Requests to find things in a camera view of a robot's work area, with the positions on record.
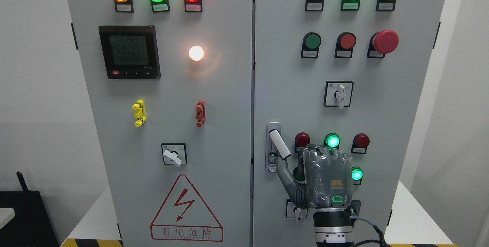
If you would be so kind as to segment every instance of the red triangle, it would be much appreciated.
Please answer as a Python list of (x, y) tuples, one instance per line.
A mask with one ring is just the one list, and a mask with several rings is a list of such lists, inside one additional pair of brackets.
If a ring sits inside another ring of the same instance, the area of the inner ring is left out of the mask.
[(176, 178), (150, 230), (154, 240), (223, 241), (222, 225), (185, 174)]

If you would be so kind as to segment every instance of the gray metal panel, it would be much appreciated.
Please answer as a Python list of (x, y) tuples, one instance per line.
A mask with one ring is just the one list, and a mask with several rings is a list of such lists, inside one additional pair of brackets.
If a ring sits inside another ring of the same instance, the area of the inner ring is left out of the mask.
[[(166, 13), (133, 0), (134, 13), (117, 13), (113, 0), (68, 0), (124, 246), (248, 246), (252, 0), (202, 1), (203, 13), (184, 12), (183, 0), (170, 0)], [(159, 80), (107, 79), (98, 34), (107, 24), (156, 27)], [(206, 52), (199, 63), (188, 57), (193, 45)], [(147, 110), (140, 128), (131, 109), (138, 99)], [(164, 165), (162, 142), (185, 142), (188, 164)], [(224, 242), (152, 240), (150, 224), (179, 174), (222, 224)]]
[[(305, 12), (304, 1), (256, 0), (255, 5), (256, 247), (314, 245), (313, 218), (298, 226), (285, 219), (287, 194), (277, 174), (265, 169), (265, 128), (272, 121), (282, 125), (290, 150), (299, 132), (315, 144), (337, 132), (347, 153), (356, 134), (367, 134), (367, 154), (353, 154), (352, 165), (365, 172), (353, 199), (362, 201), (360, 216), (385, 229), (444, 2), (397, 0), (394, 12), (376, 12), (377, 0), (361, 0), (359, 11), (340, 11), (341, 0), (325, 0), (323, 12)], [(371, 36), (383, 29), (399, 34), (398, 48), (385, 59), (366, 58)], [(302, 38), (310, 31), (322, 38), (318, 59), (300, 58)], [(357, 38), (352, 59), (334, 57), (344, 31)], [(323, 107), (327, 80), (355, 83), (349, 108)], [(377, 238), (364, 223), (357, 222), (353, 231), (356, 242)]]

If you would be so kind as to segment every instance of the black cable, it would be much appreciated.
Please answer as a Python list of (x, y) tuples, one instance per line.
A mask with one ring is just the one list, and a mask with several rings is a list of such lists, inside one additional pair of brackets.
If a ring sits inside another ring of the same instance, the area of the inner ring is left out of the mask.
[(379, 229), (379, 227), (377, 225), (374, 225), (372, 222), (370, 222), (364, 218), (360, 218), (360, 217), (351, 217), (351, 218), (352, 219), (359, 219), (359, 220), (365, 221), (368, 224), (370, 224), (374, 228), (374, 230), (379, 234), (379, 240), (376, 240), (376, 242), (374, 242), (374, 243), (378, 243), (381, 247), (388, 246), (387, 243), (385, 242), (385, 239), (384, 239), (384, 233)]
[(360, 245), (364, 245), (364, 244), (367, 244), (367, 243), (378, 243), (378, 244), (382, 244), (382, 242), (380, 242), (380, 241), (378, 241), (376, 239), (368, 239), (368, 240), (357, 242), (357, 243), (351, 245), (350, 247), (358, 247)]

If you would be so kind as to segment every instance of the yellow black striped tape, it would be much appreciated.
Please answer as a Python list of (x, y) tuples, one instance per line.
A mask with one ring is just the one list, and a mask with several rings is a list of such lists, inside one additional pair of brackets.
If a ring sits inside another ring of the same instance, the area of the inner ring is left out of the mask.
[(122, 240), (68, 238), (61, 247), (124, 247)]
[(454, 244), (389, 244), (391, 247), (457, 247)]

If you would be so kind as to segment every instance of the digital power meter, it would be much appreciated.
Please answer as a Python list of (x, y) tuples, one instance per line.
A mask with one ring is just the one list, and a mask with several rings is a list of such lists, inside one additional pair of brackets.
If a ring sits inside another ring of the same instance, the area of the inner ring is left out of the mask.
[(99, 26), (109, 79), (158, 79), (156, 31), (148, 26)]

